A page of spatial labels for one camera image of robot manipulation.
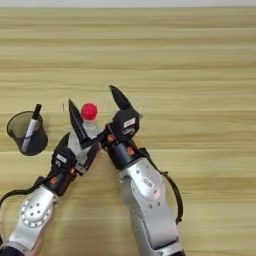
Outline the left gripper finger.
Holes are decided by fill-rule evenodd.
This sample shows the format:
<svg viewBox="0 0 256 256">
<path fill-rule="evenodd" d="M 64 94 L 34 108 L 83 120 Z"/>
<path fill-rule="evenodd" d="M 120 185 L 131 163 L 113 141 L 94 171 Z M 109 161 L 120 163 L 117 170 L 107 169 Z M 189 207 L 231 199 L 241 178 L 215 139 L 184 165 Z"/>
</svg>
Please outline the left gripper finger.
<svg viewBox="0 0 256 256">
<path fill-rule="evenodd" d="M 89 151 L 86 154 L 86 160 L 83 164 L 83 167 L 86 171 L 89 170 L 89 168 L 92 165 L 93 161 L 95 160 L 99 150 L 100 150 L 100 145 L 98 143 L 95 143 L 90 147 Z"/>
<path fill-rule="evenodd" d="M 54 149 L 55 152 L 63 152 L 67 148 L 68 141 L 69 141 L 69 135 L 70 135 L 70 133 L 66 133 L 62 137 L 62 139 L 60 140 L 60 142 L 58 143 L 58 145 Z"/>
</svg>

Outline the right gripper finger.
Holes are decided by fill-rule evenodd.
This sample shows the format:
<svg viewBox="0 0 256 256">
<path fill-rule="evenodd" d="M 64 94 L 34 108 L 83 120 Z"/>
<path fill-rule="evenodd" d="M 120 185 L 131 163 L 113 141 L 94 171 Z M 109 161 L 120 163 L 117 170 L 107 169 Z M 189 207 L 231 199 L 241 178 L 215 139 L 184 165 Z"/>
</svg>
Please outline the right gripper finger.
<svg viewBox="0 0 256 256">
<path fill-rule="evenodd" d="M 87 133 L 83 127 L 83 120 L 77 107 L 72 100 L 69 100 L 69 114 L 71 125 L 78 137 L 79 143 L 83 144 L 88 141 Z"/>
<path fill-rule="evenodd" d="M 120 110 L 132 110 L 133 106 L 128 98 L 117 87 L 110 85 L 113 99 Z"/>
</svg>

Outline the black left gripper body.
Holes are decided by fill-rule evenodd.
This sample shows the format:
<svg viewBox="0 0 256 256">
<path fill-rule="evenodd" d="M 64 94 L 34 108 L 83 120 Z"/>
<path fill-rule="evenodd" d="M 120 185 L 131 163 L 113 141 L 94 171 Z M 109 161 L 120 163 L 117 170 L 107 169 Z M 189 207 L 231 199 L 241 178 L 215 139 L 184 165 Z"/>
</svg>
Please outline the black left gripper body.
<svg viewBox="0 0 256 256">
<path fill-rule="evenodd" d="M 76 179 L 81 173 L 75 167 L 77 160 L 75 158 L 60 159 L 56 156 L 51 162 L 51 176 L 49 181 L 49 189 L 53 191 L 58 197 L 65 194 L 69 185 Z"/>
</svg>

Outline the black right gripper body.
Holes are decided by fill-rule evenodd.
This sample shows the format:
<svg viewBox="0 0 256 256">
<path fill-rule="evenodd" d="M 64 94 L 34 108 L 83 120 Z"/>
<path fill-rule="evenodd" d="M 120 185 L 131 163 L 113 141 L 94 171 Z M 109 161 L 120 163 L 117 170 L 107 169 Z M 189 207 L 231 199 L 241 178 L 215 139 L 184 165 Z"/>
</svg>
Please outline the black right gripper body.
<svg viewBox="0 0 256 256">
<path fill-rule="evenodd" d="M 119 141 L 117 139 L 117 136 L 111 129 L 111 124 L 107 124 L 104 130 L 95 138 L 83 140 L 81 147 L 85 149 L 94 144 L 99 144 L 108 153 L 117 170 L 127 168 L 142 157 L 142 154 L 132 139 L 126 139 L 125 141 Z"/>
</svg>

